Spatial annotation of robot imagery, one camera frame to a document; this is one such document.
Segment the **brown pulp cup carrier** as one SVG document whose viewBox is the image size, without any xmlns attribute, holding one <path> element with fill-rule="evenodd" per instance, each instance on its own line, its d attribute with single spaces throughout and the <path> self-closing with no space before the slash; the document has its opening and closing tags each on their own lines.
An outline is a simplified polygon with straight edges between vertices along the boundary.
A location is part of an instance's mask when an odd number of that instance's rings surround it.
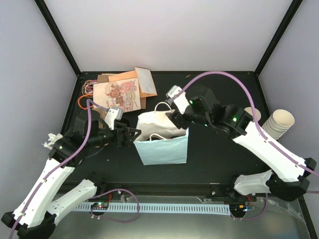
<svg viewBox="0 0 319 239">
<path fill-rule="evenodd" d="M 95 109 L 92 109 L 93 112 L 97 112 L 99 114 L 99 117 L 98 117 L 98 123 L 99 123 L 99 130 L 98 130 L 98 134 L 102 134 L 103 135 L 103 140 L 102 142 L 99 142 L 95 148 L 104 148 L 106 145 L 109 144 L 109 139 L 108 139 L 108 136 L 109 136 L 109 127 L 108 125 L 106 124 L 106 122 L 104 121 L 104 117 L 106 116 L 106 112 L 102 109 L 99 109 L 99 108 L 95 108 Z"/>
</svg>

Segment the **light blue paper bag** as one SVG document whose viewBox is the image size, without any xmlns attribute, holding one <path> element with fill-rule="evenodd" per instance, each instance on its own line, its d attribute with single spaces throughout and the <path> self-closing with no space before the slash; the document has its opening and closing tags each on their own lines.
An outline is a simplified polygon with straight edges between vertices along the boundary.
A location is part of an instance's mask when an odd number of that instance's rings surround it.
<svg viewBox="0 0 319 239">
<path fill-rule="evenodd" d="M 165 102 L 167 111 L 157 110 L 138 116 L 136 129 L 141 130 L 134 145 L 143 165 L 164 165 L 187 163 L 188 129 L 178 129 L 168 118 L 174 110 Z"/>
</svg>

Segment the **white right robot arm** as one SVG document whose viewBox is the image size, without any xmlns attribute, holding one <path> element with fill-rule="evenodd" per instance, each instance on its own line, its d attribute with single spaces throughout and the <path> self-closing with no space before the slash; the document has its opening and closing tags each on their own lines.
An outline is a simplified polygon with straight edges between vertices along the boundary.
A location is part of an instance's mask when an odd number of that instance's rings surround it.
<svg viewBox="0 0 319 239">
<path fill-rule="evenodd" d="M 213 91 L 203 85 L 189 93 L 173 86 L 166 94 L 166 103 L 172 107 L 167 117 L 177 128 L 187 129 L 192 123 L 204 125 L 269 166 L 266 172 L 234 178 L 226 189 L 229 199 L 237 201 L 249 194 L 271 193 L 290 202 L 307 192 L 308 170 L 313 170 L 317 163 L 293 154 L 265 131 L 258 131 L 252 116 L 242 108 L 222 106 Z"/>
</svg>

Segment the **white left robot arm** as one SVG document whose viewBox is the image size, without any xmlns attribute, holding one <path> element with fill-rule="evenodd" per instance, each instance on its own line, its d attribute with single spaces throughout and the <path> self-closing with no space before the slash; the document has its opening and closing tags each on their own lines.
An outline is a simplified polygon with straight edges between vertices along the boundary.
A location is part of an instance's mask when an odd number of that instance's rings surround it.
<svg viewBox="0 0 319 239">
<path fill-rule="evenodd" d="M 108 194 L 105 179 L 91 173 L 75 188 L 54 199 L 64 181 L 92 148 L 112 143 L 123 147 L 133 144 L 141 130 L 122 123 L 121 117 L 122 113 L 116 109 L 110 109 L 105 119 L 97 111 L 81 112 L 74 126 L 61 138 L 49 137 L 52 149 L 40 177 L 24 201 L 1 218 L 11 229 L 10 238 L 17 233 L 21 239 L 47 239 L 80 203 Z"/>
</svg>

